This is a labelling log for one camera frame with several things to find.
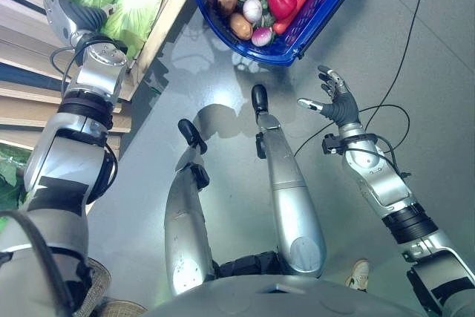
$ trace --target white onion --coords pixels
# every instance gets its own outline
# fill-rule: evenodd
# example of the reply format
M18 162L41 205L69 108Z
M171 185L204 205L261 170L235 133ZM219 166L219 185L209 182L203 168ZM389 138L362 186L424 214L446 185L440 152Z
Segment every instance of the white onion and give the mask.
M262 16L262 4L258 0L246 0L243 5L243 15L252 24Z

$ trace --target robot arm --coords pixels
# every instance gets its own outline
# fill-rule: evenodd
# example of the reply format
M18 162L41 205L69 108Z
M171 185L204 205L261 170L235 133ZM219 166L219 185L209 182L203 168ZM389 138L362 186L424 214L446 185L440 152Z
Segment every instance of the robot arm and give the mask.
M117 164L105 148L127 60L96 32L104 10L68 0L45 0L45 9L55 34L73 45L79 71L28 160L20 211L45 239L77 309L91 285L85 205L105 192ZM32 244L12 221L0 235L0 291L3 316L59 316Z
M429 313L440 316L451 299L465 299L461 306L474 304L473 270L448 236L425 214L399 170L385 159L384 152L376 145L377 136L365 132L356 101L344 80L335 70L324 66L318 69L324 81L321 87L333 103L305 98L298 103L337 124L339 135L325 136L324 153L343 156L344 170L357 182L363 197L389 228L404 259L413 263L407 277L421 305Z

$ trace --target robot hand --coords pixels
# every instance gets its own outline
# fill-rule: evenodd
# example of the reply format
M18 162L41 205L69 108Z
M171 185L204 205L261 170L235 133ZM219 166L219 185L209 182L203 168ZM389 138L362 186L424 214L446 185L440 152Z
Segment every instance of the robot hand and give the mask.
M298 104L333 120L338 127L359 123L358 106L344 80L331 68L320 65L318 69L321 72L318 77L324 81L321 87L328 93L333 104L324 104L307 98L300 98Z
M84 7L71 0L43 0L43 5L51 29L67 46L76 46L82 35L98 31L114 12L110 4L101 9Z

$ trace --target sneaker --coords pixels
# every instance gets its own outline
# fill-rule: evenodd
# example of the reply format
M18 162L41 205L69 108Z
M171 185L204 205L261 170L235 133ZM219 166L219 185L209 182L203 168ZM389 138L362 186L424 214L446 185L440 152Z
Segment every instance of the sneaker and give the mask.
M366 259L356 261L351 269L351 274L345 281L350 289L365 291L368 286L368 275L370 273L370 263Z

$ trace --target red vegetable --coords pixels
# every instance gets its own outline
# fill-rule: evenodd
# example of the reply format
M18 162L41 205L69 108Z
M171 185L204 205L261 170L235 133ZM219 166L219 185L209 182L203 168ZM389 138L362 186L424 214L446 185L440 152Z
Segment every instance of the red vegetable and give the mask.
M295 18L295 16L298 14L300 9L304 6L306 1L307 0L297 0L297 6L295 7L294 11L292 11L292 13L289 16L287 16L285 19L276 21L273 24L272 29L274 30L274 32L276 34L282 35L284 33L284 31L287 30L290 23Z
M285 19L297 6L297 0L267 0L272 15L277 20Z

